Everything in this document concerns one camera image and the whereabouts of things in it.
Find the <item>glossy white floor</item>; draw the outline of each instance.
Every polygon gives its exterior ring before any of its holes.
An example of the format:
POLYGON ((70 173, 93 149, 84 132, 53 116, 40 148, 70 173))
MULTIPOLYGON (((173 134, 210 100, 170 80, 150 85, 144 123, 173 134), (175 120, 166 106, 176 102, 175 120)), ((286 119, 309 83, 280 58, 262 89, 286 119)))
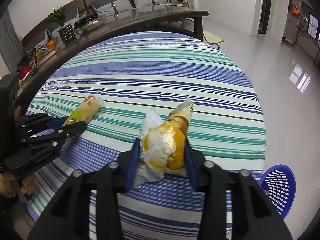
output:
POLYGON ((285 164, 295 175, 295 200, 284 220, 295 240, 320 206, 319 70, 299 47, 266 35, 250 36, 210 19, 204 30, 225 40, 221 51, 254 85, 267 133, 264 171, 285 164))

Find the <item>red object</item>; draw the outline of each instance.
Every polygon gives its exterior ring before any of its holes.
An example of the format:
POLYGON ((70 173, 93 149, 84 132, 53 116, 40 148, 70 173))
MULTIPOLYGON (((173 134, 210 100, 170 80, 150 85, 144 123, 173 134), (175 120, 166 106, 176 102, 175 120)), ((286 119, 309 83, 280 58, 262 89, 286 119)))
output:
POLYGON ((296 5, 292 5, 292 14, 297 17, 297 18, 300 18, 300 13, 301 13, 301 9, 296 6, 296 5))
POLYGON ((25 76, 28 72, 30 72, 30 67, 29 67, 29 66, 26 66, 26 67, 21 71, 20 77, 21 77, 21 78, 24 78, 24 76, 25 76))

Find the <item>black vase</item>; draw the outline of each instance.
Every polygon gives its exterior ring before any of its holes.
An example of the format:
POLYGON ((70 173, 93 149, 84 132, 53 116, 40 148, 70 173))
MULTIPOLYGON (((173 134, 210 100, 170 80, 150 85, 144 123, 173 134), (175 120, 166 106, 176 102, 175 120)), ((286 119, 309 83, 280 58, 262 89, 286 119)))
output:
POLYGON ((72 28, 71 24, 61 27, 58 33, 63 44, 68 44, 76 38, 75 30, 72 28))

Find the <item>packaged snack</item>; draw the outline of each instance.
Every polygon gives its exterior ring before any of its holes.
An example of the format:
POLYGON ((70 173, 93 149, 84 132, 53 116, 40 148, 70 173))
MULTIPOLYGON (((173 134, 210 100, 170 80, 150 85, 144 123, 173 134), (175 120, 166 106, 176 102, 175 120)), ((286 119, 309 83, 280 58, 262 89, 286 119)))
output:
POLYGON ((153 109, 146 113, 140 131, 140 164, 135 187, 161 180, 165 172, 185 175, 184 147, 192 111, 193 102, 186 97, 170 112, 167 122, 153 109))
POLYGON ((85 121, 88 124, 100 106, 104 106, 104 102, 101 98, 92 95, 87 96, 82 103, 73 110, 63 125, 79 121, 85 121))

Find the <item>table leg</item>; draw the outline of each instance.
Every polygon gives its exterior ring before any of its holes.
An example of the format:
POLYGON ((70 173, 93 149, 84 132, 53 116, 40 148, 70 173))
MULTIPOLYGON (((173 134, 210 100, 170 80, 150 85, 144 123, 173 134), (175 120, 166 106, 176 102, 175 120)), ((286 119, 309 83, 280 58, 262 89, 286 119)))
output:
POLYGON ((194 33, 195 38, 198 40, 203 40, 203 34, 202 34, 202 17, 194 17, 193 18, 194 23, 194 33))

